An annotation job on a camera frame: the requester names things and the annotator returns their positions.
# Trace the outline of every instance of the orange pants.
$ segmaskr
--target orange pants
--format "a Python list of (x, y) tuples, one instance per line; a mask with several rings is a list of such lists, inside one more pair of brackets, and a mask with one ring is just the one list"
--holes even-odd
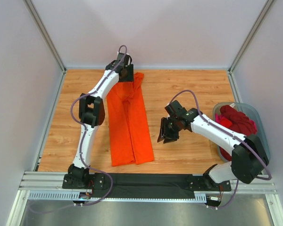
[(154, 160), (142, 97), (143, 73), (133, 82), (117, 83), (107, 95), (112, 166)]

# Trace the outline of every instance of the plastic bin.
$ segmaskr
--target plastic bin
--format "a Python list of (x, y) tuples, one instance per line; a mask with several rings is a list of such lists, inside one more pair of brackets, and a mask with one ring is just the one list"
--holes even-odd
[[(267, 144), (267, 140), (266, 140), (266, 136), (264, 133), (264, 129), (263, 129), (263, 125), (261, 122), (261, 119), (259, 117), (258, 112), (256, 111), (255, 108), (253, 108), (250, 105), (247, 104), (242, 104), (242, 103), (235, 103), (235, 102), (223, 102), (223, 103), (219, 103), (217, 104), (214, 109), (213, 109), (213, 119), (215, 121), (215, 114), (220, 115), (220, 108), (224, 105), (231, 105), (232, 103), (235, 104), (234, 109), (236, 109), (239, 112), (243, 112), (246, 114), (246, 116), (248, 116), (251, 120), (253, 120), (257, 126), (257, 136), (260, 138), (262, 145), (265, 149), (266, 155), (268, 157), (268, 159), (270, 160), (270, 152), (269, 152), (269, 148), (268, 148), (268, 144)], [(221, 152), (220, 152), (220, 148), (218, 147), (218, 154), (220, 156), (220, 158), (224, 161), (224, 162), (228, 162), (228, 160), (226, 160)]]

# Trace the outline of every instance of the red cloth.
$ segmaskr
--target red cloth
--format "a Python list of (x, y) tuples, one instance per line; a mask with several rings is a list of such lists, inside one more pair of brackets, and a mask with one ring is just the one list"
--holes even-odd
[(112, 166), (153, 161), (154, 154), (142, 96), (143, 73), (119, 82), (107, 95)]
[[(232, 122), (232, 125), (228, 127), (227, 122), (220, 121), (220, 124), (231, 129), (234, 132), (242, 133), (246, 136), (257, 133), (257, 127), (254, 121), (250, 120), (243, 112), (239, 112), (229, 105), (224, 105), (220, 108), (222, 117), (227, 118)], [(223, 148), (220, 148), (222, 156), (228, 161), (232, 160), (232, 157)]]

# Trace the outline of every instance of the wood panel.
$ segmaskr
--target wood panel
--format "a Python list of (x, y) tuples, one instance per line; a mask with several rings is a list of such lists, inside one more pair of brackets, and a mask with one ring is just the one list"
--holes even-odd
[[(216, 104), (233, 101), (226, 71), (138, 71), (145, 74), (142, 92), (155, 160), (140, 165), (111, 166), (108, 111), (105, 101), (106, 118), (96, 134), (91, 155), (92, 167), (118, 173), (203, 173), (211, 165), (222, 163), (217, 146), (198, 134), (182, 131), (180, 139), (169, 144), (157, 143), (157, 138), (160, 119), (166, 116), (164, 107), (183, 89), (195, 92), (201, 111), (210, 118)], [(39, 171), (67, 171), (74, 159), (81, 130), (80, 125), (70, 116), (70, 105), (82, 92), (91, 90), (102, 75), (103, 70), (68, 70)], [(185, 108), (195, 107), (190, 93), (183, 93), (177, 99)], [(78, 115), (78, 104), (74, 108), (74, 114)]]

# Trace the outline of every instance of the purple cable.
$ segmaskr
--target purple cable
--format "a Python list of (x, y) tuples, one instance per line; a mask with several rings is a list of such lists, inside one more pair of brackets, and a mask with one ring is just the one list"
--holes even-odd
[[(104, 172), (104, 171), (102, 171), (102, 170), (99, 170), (99, 169), (92, 168), (92, 167), (88, 166), (88, 165), (84, 162), (83, 157), (82, 157), (82, 145), (83, 145), (84, 138), (85, 138), (85, 136), (86, 136), (87, 127), (86, 127), (86, 125), (85, 125), (84, 123), (81, 123), (80, 121), (78, 121), (78, 119), (75, 118), (75, 116), (74, 116), (74, 114), (73, 114), (73, 107), (74, 107), (74, 105), (76, 104), (76, 102), (78, 102), (80, 99), (82, 99), (82, 98), (84, 98), (84, 97), (87, 97), (87, 96), (90, 96), (90, 95), (92, 95), (92, 94), (97, 93), (98, 90), (99, 90), (99, 89), (101, 88), (101, 86), (103, 85), (104, 81), (105, 81), (105, 80), (112, 74), (112, 72), (115, 71), (116, 68), (124, 61), (124, 58), (125, 58), (125, 56), (126, 56), (126, 54), (127, 54), (127, 46), (125, 46), (125, 45), (120, 46), (120, 48), (118, 49), (118, 52), (120, 52), (120, 50), (121, 50), (122, 47), (125, 48), (124, 55), (122, 56), (122, 58), (120, 59), (120, 61), (114, 66), (114, 68), (107, 74), (107, 76), (105, 76), (105, 78), (104, 78), (103, 81), (99, 84), (99, 86), (96, 88), (96, 90), (95, 90), (94, 92), (87, 93), (87, 94), (85, 94), (85, 95), (83, 95), (83, 96), (80, 96), (79, 98), (77, 98), (77, 99), (71, 104), (71, 107), (70, 107), (70, 114), (71, 114), (71, 117), (73, 118), (73, 120), (76, 121), (77, 123), (83, 125), (84, 128), (85, 128), (84, 133), (83, 133), (83, 136), (82, 136), (82, 140), (81, 140), (81, 143), (80, 143), (80, 152), (79, 152), (79, 153), (80, 153), (80, 159), (81, 159), (83, 165), (84, 165), (85, 167), (89, 168), (90, 170), (93, 170), (93, 171), (96, 171), (96, 172), (105, 174), (106, 176), (109, 177), (109, 179), (110, 179), (110, 181), (111, 181), (110, 188), (109, 188), (109, 190), (107, 191), (107, 193), (106, 193), (103, 197), (99, 198), (98, 200), (96, 200), (96, 201), (94, 201), (94, 202), (90, 202), (90, 203), (83, 204), (83, 206), (91, 206), (91, 205), (97, 204), (97, 203), (99, 203), (100, 201), (102, 201), (103, 199), (105, 199), (105, 198), (110, 194), (110, 192), (111, 192), (111, 190), (112, 190), (112, 187), (113, 187), (113, 178), (112, 178), (108, 173), (106, 173), (106, 172)], [(28, 205), (27, 207), (28, 207), (28, 209), (29, 209), (31, 212), (33, 212), (34, 214), (47, 214), (47, 213), (53, 213), (53, 212), (56, 212), (56, 211), (59, 211), (59, 210), (63, 210), (63, 209), (66, 209), (66, 208), (68, 208), (68, 207), (72, 207), (72, 206), (74, 206), (74, 205), (71, 204), (71, 205), (63, 206), (63, 207), (58, 208), (58, 209), (55, 209), (55, 210), (40, 211), (40, 212), (33, 210), (30, 206), (31, 206), (31, 205)]]
[[(192, 93), (192, 95), (193, 95), (193, 97), (194, 97), (194, 99), (195, 99), (195, 103), (196, 103), (196, 107), (197, 107), (198, 114), (200, 115), (200, 117), (201, 117), (206, 123), (208, 123), (209, 125), (215, 127), (216, 129), (220, 130), (221, 132), (223, 132), (223, 133), (229, 135), (229, 136), (232, 137), (233, 139), (237, 139), (239, 142), (241, 142), (243, 145), (245, 145), (245, 146), (247, 147), (247, 149), (249, 149), (250, 152), (259, 160), (259, 162), (262, 164), (262, 166), (263, 166), (264, 169), (266, 170), (266, 172), (267, 172), (267, 174), (268, 174), (268, 178), (263, 178), (263, 177), (256, 177), (256, 178), (261, 179), (261, 180), (271, 180), (271, 179), (272, 179), (272, 175), (271, 175), (269, 169), (267, 168), (266, 164), (265, 164), (265, 163), (263, 162), (263, 160), (259, 157), (259, 155), (258, 155), (244, 140), (241, 140), (241, 139), (238, 138), (237, 136), (232, 135), (230, 132), (226, 131), (225, 129), (223, 129), (223, 128), (217, 126), (216, 124), (214, 124), (214, 123), (208, 121), (205, 117), (203, 117), (203, 115), (202, 115), (202, 113), (200, 112), (200, 109), (199, 109), (199, 104), (198, 104), (198, 100), (197, 100), (197, 98), (196, 98), (196, 95), (195, 95), (195, 93), (194, 93), (192, 90), (186, 89), (186, 90), (183, 90), (183, 91), (177, 93), (177, 94), (172, 98), (172, 100), (170, 101), (170, 103), (173, 102), (176, 97), (178, 97), (180, 94), (182, 94), (182, 93), (184, 93), (184, 92), (190, 92), (190, 93)], [(234, 196), (236, 195), (236, 192), (237, 192), (237, 189), (238, 189), (238, 183), (239, 183), (239, 180), (237, 180), (237, 184), (236, 184), (234, 193), (233, 193), (232, 197), (230, 198), (230, 200), (229, 200), (224, 206), (218, 207), (218, 209), (222, 209), (222, 208), (228, 206), (228, 205), (233, 201), (233, 198), (234, 198)]]

